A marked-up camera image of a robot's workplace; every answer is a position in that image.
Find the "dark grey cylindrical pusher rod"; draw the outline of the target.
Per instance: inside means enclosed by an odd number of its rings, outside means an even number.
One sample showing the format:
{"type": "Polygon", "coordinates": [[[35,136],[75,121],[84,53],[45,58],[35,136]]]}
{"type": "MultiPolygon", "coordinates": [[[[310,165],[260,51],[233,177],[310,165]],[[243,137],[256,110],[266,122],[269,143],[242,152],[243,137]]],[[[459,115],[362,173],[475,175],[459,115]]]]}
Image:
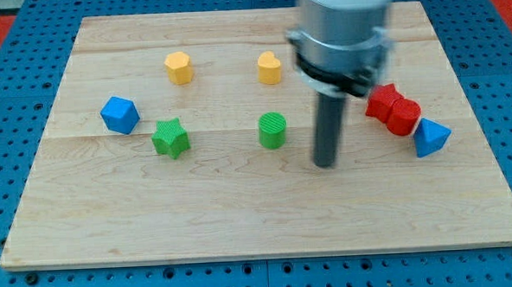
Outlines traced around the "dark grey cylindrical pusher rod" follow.
{"type": "Polygon", "coordinates": [[[337,158],[345,98],[317,94],[317,117],[313,144],[313,162],[319,168],[332,167],[337,158]]]}

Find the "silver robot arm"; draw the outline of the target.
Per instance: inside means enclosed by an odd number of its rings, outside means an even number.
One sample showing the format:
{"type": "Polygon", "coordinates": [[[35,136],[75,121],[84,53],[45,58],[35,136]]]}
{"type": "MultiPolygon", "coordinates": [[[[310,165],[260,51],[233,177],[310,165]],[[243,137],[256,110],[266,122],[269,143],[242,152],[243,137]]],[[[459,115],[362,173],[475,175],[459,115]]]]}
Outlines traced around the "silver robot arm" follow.
{"type": "Polygon", "coordinates": [[[393,0],[298,0],[298,23],[286,38],[295,68],[317,94],[313,162],[335,165],[343,110],[380,82],[392,40],[386,30],[393,0]]]}

